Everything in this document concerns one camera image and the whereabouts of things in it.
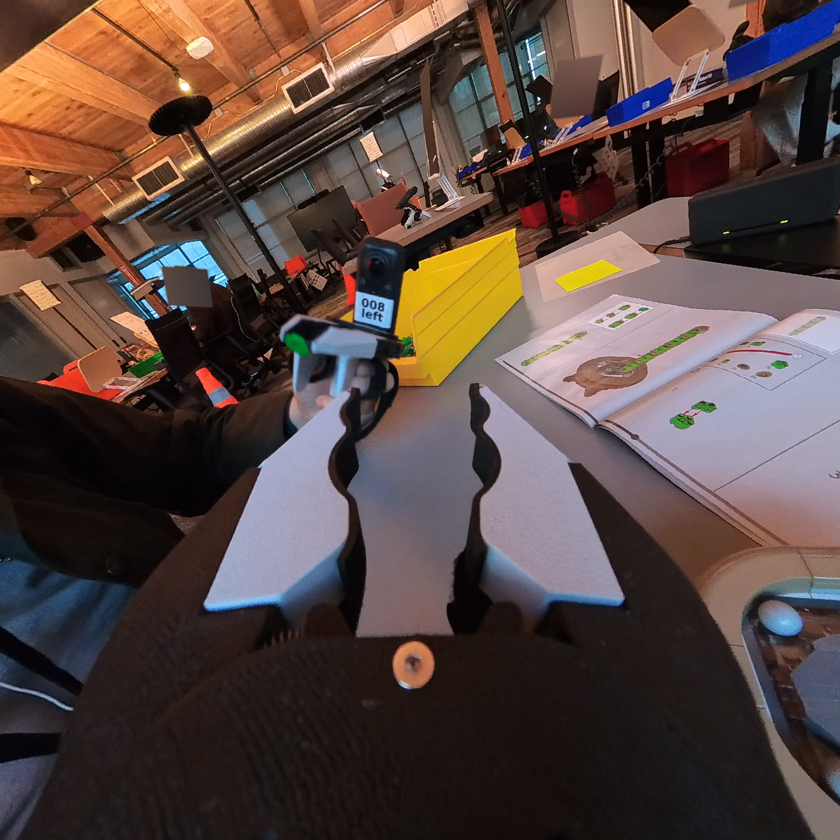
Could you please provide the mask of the white plastic bag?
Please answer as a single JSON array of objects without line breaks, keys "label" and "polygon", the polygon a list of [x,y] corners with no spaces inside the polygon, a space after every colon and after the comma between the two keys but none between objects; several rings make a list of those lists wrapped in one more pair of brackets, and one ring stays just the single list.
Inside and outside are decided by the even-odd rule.
[{"label": "white plastic bag", "polygon": [[783,80],[761,95],[751,113],[754,127],[788,165],[797,155],[805,86],[804,77]]}]

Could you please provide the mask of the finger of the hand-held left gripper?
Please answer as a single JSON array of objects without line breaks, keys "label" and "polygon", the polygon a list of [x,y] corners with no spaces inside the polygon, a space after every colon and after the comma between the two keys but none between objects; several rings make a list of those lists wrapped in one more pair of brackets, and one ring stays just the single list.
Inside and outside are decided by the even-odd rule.
[{"label": "finger of the hand-held left gripper", "polygon": [[280,329],[280,340],[284,343],[283,338],[287,332],[296,332],[308,342],[309,355],[339,355],[341,347],[338,335],[341,329],[340,320],[296,315]]},{"label": "finger of the hand-held left gripper", "polygon": [[328,326],[314,338],[313,352],[336,358],[393,360],[401,357],[401,341],[392,335]]}]

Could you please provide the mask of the white and black desk device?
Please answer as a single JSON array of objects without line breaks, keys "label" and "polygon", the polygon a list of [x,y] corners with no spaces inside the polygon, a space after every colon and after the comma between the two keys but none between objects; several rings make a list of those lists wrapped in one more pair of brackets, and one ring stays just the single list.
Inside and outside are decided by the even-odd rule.
[{"label": "white and black desk device", "polygon": [[396,205],[396,209],[402,211],[401,224],[405,229],[410,229],[424,219],[431,218],[431,214],[415,201],[416,194],[417,187],[413,186],[406,191]]}]

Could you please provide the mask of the large blue bin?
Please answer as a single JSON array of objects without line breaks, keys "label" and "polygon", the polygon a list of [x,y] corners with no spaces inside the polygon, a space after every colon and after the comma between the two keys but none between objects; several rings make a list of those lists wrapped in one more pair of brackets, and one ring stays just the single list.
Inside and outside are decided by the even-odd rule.
[{"label": "large blue bin", "polygon": [[804,49],[819,45],[834,32],[837,24],[829,28],[779,27],[747,44],[731,51],[726,56],[728,80],[735,81],[751,76],[776,65]]}]

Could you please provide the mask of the white air vent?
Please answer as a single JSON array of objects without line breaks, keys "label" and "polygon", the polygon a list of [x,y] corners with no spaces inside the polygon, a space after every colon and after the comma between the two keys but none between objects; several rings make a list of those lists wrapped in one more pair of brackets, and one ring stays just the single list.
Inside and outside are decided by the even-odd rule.
[{"label": "white air vent", "polygon": [[170,156],[160,159],[153,166],[132,177],[133,183],[147,201],[168,193],[185,180],[184,174]]},{"label": "white air vent", "polygon": [[334,93],[335,87],[329,70],[329,67],[319,63],[281,87],[293,113],[302,112]]}]

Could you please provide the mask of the silver ventilation duct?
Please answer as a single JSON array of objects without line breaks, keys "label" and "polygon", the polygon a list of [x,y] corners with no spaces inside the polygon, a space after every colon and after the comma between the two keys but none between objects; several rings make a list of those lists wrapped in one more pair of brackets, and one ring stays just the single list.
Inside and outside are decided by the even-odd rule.
[{"label": "silver ventilation duct", "polygon": [[[352,92],[367,84],[375,73],[390,69],[399,59],[425,46],[434,35],[465,14],[467,8],[467,2],[456,1],[426,5],[371,46],[352,49],[335,59],[332,66],[326,65],[330,68],[334,93],[316,101],[302,112],[293,113],[281,86],[275,97],[207,139],[207,151],[217,165],[222,165],[243,159],[269,142],[282,140],[290,128],[300,123],[309,123],[327,106],[341,104]],[[209,173],[201,155],[193,147],[181,152],[173,161],[184,174],[183,184],[194,182]],[[168,193],[183,184],[175,186]],[[168,193],[147,201],[135,185],[111,203],[104,204],[101,213],[109,222],[119,224],[143,213],[154,201]]]}]

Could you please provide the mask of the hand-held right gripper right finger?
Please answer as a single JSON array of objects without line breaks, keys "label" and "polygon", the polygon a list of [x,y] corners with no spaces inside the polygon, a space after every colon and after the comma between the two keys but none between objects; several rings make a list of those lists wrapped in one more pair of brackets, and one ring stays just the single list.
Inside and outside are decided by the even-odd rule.
[{"label": "hand-held right gripper right finger", "polygon": [[492,605],[527,630],[554,602],[618,607],[625,596],[571,462],[490,388],[469,386],[472,468],[480,481],[455,561],[448,621],[472,634]]}]

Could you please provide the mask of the black floor lamp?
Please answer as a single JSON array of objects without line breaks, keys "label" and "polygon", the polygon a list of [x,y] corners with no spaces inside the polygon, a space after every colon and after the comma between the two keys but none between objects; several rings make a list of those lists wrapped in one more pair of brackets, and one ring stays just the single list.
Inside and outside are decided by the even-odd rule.
[{"label": "black floor lamp", "polygon": [[554,217],[553,205],[550,196],[550,188],[545,171],[543,169],[543,164],[541,161],[539,151],[539,140],[537,136],[537,130],[535,128],[535,123],[533,121],[532,114],[530,111],[528,95],[522,80],[522,74],[520,71],[518,58],[516,54],[516,47],[509,25],[508,12],[503,1],[495,1],[493,4],[495,4],[495,7],[498,12],[503,39],[511,63],[511,72],[513,75],[514,83],[516,85],[516,89],[518,91],[518,99],[521,105],[522,117],[524,118],[524,121],[526,123],[528,140],[531,146],[532,165],[538,176],[539,189],[549,224],[550,237],[544,239],[536,248],[536,253],[541,259],[545,256],[552,254],[555,251],[560,250],[562,247],[571,245],[573,242],[580,239],[581,235],[579,232],[574,231],[572,229],[568,229],[564,233],[561,233],[557,219]]},{"label": "black floor lamp", "polygon": [[260,236],[256,226],[246,213],[243,204],[231,189],[224,173],[219,169],[212,155],[207,151],[204,142],[202,142],[197,134],[196,127],[204,122],[213,110],[213,105],[209,98],[191,94],[175,98],[161,105],[152,113],[148,126],[152,133],[161,137],[174,137],[186,133],[192,138],[198,153],[206,164],[206,168],[212,173],[220,185],[227,200],[231,203],[248,234],[259,248],[260,253],[266,259],[272,272],[282,280],[282,294],[289,308],[297,314],[304,314],[306,309],[299,295],[293,289],[286,270],[277,263],[265,241]]}]

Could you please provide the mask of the person's grey garment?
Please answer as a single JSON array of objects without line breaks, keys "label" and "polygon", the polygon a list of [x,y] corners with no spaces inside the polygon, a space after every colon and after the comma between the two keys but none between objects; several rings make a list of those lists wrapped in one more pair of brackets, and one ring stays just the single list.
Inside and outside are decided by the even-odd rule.
[{"label": "person's grey garment", "polygon": [[[84,681],[135,589],[88,581],[18,560],[2,560],[1,624],[24,643]],[[34,692],[72,706],[70,693],[2,656],[1,731],[63,732],[70,714]],[[56,756],[2,763],[2,838],[18,838],[38,801]]]}]

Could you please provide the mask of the black office chair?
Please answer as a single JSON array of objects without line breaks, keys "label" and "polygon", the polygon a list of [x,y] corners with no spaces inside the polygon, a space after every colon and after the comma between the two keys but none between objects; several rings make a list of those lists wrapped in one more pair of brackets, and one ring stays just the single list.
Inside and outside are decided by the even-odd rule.
[{"label": "black office chair", "polygon": [[163,353],[169,375],[183,391],[197,397],[196,370],[204,367],[203,350],[181,310],[146,319],[145,327]]}]

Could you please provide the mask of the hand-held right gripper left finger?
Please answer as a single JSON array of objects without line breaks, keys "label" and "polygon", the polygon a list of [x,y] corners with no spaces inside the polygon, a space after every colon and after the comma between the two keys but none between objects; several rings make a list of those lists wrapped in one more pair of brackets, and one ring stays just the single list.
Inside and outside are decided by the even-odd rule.
[{"label": "hand-held right gripper left finger", "polygon": [[359,468],[358,390],[334,398],[263,463],[203,606],[210,613],[274,606],[290,627],[337,606],[352,634],[366,558],[349,486]]}]

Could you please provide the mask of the black monitor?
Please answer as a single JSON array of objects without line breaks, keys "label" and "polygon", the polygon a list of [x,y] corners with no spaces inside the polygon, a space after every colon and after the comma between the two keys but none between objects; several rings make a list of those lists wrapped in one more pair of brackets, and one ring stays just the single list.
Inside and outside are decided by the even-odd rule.
[{"label": "black monitor", "polygon": [[354,232],[360,217],[342,185],[331,191],[314,196],[308,203],[290,213],[288,222],[302,246],[303,253],[311,253],[320,247],[321,240],[333,244],[343,236],[342,231]]}]

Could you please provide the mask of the grey desk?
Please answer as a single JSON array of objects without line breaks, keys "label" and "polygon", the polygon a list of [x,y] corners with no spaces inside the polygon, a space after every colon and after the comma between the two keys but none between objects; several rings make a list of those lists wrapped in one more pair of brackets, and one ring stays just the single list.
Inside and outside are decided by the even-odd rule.
[{"label": "grey desk", "polygon": [[358,501],[368,561],[360,631],[446,634],[453,562],[464,548],[471,500],[469,384],[488,385],[571,460],[582,465],[641,524],[693,582],[755,543],[704,508],[611,434],[588,428],[514,375],[496,357],[613,293],[688,308],[763,312],[783,319],[805,308],[838,309],[838,280],[658,254],[628,276],[544,302],[540,259],[521,267],[524,298],[439,386],[401,386],[395,403],[360,443]]}]

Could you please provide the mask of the wooden document stand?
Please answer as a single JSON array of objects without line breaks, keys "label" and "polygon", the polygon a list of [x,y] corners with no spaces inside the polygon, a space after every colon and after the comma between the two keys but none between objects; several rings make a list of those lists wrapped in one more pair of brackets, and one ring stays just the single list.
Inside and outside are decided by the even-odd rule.
[{"label": "wooden document stand", "polygon": [[700,7],[688,1],[625,1],[651,33],[655,45],[680,73],[669,102],[693,97],[711,53],[724,46],[725,35]]},{"label": "wooden document stand", "polygon": [[80,359],[70,368],[77,371],[86,388],[99,393],[123,376],[122,357],[111,347],[102,347]]}]

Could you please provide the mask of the orange reflective cone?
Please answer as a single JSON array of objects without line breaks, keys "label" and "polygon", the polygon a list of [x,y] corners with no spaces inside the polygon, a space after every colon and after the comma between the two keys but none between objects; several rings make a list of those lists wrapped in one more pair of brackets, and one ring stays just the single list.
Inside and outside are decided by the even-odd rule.
[{"label": "orange reflective cone", "polygon": [[196,369],[195,373],[214,407],[235,406],[238,404],[238,399],[206,366]]}]

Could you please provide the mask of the clear sleeve with yellow card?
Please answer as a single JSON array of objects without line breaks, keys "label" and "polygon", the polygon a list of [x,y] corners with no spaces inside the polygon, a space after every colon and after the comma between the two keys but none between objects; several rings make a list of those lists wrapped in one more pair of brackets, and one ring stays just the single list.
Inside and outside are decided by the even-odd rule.
[{"label": "clear sleeve with yellow card", "polygon": [[581,242],[581,247],[558,251],[537,264],[535,273],[542,301],[560,299],[659,262],[658,257],[623,232],[604,238],[587,237]]}]

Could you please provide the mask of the dark grey device box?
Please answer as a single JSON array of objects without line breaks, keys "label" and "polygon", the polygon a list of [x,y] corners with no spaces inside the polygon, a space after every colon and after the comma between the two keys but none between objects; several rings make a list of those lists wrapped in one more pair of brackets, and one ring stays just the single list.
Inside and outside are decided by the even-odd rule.
[{"label": "dark grey device box", "polygon": [[838,207],[835,156],[693,195],[688,201],[689,241],[708,245],[820,224],[836,216]]}]

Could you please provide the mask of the yellow storage bin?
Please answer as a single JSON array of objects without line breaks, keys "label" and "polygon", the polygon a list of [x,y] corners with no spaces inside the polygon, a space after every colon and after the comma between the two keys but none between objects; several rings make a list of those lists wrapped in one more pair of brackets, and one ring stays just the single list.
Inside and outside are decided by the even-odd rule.
[{"label": "yellow storage bin", "polygon": [[401,386],[441,385],[522,297],[514,229],[423,260],[403,277],[395,361]]}]

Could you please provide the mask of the open instruction booklet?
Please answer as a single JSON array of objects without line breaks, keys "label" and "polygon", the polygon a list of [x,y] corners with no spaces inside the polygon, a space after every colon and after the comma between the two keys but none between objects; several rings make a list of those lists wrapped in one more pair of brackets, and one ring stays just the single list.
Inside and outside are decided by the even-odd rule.
[{"label": "open instruction booklet", "polygon": [[838,548],[838,311],[612,295],[497,362],[756,543]]}]

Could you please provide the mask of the grey work table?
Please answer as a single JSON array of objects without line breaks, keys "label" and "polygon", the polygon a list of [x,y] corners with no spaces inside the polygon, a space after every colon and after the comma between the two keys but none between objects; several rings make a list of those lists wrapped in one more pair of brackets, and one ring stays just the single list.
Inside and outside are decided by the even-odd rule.
[{"label": "grey work table", "polygon": [[401,245],[408,256],[419,255],[445,240],[463,238],[481,230],[482,210],[493,203],[493,198],[491,193],[465,196],[454,205],[436,207],[431,217],[424,217],[409,228],[398,224],[379,237]]}]

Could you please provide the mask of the person's left hand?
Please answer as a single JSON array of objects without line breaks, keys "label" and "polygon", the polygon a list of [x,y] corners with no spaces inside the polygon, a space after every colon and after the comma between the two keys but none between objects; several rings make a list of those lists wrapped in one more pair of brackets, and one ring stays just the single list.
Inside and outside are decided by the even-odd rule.
[{"label": "person's left hand", "polygon": [[[293,387],[293,396],[288,407],[288,419],[296,430],[303,428],[321,410],[331,403],[335,359],[331,356],[318,358],[318,366],[306,386]],[[388,371],[380,360],[357,360],[355,376],[349,383],[349,389],[357,389],[367,396],[360,402],[360,429],[365,431],[373,424],[378,405],[383,395],[396,386],[392,371]]]}]

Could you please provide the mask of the person's left forearm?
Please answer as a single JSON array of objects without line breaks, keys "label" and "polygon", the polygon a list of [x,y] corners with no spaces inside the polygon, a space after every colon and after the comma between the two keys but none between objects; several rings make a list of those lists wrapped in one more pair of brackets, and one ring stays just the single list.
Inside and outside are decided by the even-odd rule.
[{"label": "person's left forearm", "polygon": [[207,514],[294,434],[289,393],[203,412],[141,412],[2,378],[2,561],[140,587]]}]

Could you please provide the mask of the brown brick pot model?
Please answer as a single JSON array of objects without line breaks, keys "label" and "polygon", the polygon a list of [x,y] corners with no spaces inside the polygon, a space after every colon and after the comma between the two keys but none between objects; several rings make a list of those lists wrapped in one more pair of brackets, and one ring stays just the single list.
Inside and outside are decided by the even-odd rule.
[{"label": "brown brick pot model", "polygon": [[839,838],[838,804],[809,776],[779,729],[781,705],[771,698],[770,675],[757,644],[744,636],[750,606],[761,596],[791,595],[806,606],[838,604],[838,548],[759,548],[735,553],[696,584],[752,692],[776,766],[814,838]]}]

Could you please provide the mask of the small blue bin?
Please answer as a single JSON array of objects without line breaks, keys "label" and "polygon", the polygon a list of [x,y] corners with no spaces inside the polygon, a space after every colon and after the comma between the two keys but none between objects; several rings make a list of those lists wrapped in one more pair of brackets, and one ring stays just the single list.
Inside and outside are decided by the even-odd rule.
[{"label": "small blue bin", "polygon": [[605,111],[608,124],[616,127],[665,105],[670,100],[673,90],[674,83],[668,77],[619,101]]}]

